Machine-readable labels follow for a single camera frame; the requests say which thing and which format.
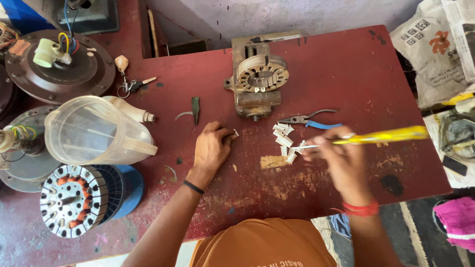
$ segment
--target yellow handle tool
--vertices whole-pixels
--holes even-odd
[[[333,144],[346,143],[389,143],[414,139],[427,139],[429,133],[425,126],[411,126],[406,128],[354,135],[348,139],[333,141]]]

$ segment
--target cloth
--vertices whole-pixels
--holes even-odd
[[[199,242],[190,267],[335,267],[315,226],[300,219],[247,219]]]
[[[348,216],[339,213],[335,215],[330,215],[330,219],[335,231],[337,231],[340,235],[344,237],[352,237],[352,233],[350,232],[350,220]]]
[[[447,241],[475,252],[475,200],[463,197],[434,207],[447,230]]]

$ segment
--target white wall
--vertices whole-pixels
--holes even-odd
[[[421,0],[148,0],[210,49],[231,47],[234,37],[304,30],[317,35],[384,24],[392,31],[414,15]],[[158,15],[170,44],[194,40],[186,31]]]

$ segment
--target newspaper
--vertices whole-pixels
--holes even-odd
[[[426,108],[464,92],[468,82],[441,0],[424,0],[416,14],[390,33],[414,67],[418,105]]]
[[[442,0],[465,79],[475,81],[475,1]]]

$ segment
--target transparent plastic container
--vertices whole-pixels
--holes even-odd
[[[157,153],[145,126],[92,95],[71,99],[46,117],[45,143],[55,159],[71,165],[128,165]]]

